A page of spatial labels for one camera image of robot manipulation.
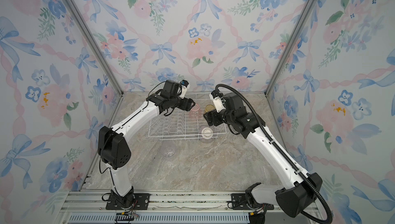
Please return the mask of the white wire dish rack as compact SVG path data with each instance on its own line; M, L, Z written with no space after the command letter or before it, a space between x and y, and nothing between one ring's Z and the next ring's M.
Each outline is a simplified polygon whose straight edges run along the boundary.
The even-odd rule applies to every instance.
M172 115L165 117L159 116L150 122L149 137L159 138L160 140L188 140L198 139L201 127L210 127L214 132L214 138L227 133L227 126L208 126L203 117L204 109L207 105L212 104L208 98L195 100L201 108L201 116L197 120L189 118L188 111L176 109Z

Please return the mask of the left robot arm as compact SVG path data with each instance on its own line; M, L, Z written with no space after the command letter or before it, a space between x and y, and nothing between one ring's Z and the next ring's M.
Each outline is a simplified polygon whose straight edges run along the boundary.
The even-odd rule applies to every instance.
M117 207L128 210L135 203L134 189L127 170L127 163L132 155L128 141L163 112L167 117L176 109L190 111L195 102L185 97L188 89L189 82L186 80L179 83L167 80L161 89L150 92L143 104L123 121L112 127L104 126L100 129L97 153L110 171L112 189L109 199L114 200Z

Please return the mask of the clear glass cup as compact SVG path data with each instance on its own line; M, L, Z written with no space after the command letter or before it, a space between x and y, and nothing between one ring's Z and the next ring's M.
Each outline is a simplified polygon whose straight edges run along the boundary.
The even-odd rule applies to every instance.
M163 156L165 158L171 158L176 154L176 149L173 144L167 144L162 147Z

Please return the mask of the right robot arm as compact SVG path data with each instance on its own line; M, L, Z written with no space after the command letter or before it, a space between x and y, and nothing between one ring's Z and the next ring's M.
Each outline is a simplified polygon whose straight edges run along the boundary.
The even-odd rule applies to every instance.
M281 181L279 187L265 187L262 183L251 185L245 191L247 206L253 210L264 210L269 204L277 205L289 217L302 214L316 223L325 223L325 220L305 211L318 200L317 193L323 182L321 177L317 173L309 173L284 151L243 95L234 92L222 94L214 90L209 97L215 108L204 114L207 124L226 124L233 134L247 139L265 157Z

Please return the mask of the white ceramic bowl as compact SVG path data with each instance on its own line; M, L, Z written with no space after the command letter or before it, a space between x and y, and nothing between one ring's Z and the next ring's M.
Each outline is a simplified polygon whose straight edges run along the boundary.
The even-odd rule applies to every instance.
M214 138L214 132L210 127L201 127L199 139L203 143L211 143Z

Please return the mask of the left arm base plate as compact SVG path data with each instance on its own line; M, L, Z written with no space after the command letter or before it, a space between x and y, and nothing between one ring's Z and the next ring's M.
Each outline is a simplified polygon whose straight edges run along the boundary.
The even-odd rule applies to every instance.
M106 210L147 210L150 196L148 193L133 193L120 197L112 192L106 200Z

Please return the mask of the pink glass cup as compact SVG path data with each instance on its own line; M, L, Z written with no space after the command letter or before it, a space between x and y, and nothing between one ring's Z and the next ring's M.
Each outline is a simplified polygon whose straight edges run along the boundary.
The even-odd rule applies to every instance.
M189 118L193 120L197 120L201 116L201 108L199 104L195 104L192 109L189 111Z

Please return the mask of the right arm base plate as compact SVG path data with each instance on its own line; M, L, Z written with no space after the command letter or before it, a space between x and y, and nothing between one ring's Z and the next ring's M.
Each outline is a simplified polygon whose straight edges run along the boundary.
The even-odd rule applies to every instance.
M251 210L258 211L267 207L267 210L274 210L272 204L258 203L251 195L246 193L232 193L231 200L228 202L228 208L232 210Z

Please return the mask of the yellow glass cup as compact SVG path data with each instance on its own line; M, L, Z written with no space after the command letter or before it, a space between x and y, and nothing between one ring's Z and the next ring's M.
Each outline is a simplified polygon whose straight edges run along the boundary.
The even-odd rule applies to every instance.
M204 118L206 118L206 114L207 113L209 113L209 112L211 112L211 111L216 111L216 108L215 108L215 106L214 105L211 105L211 104L209 104L209 105L207 105L206 107L205 107L205 109L204 109L204 114L203 114L203 116L204 116Z

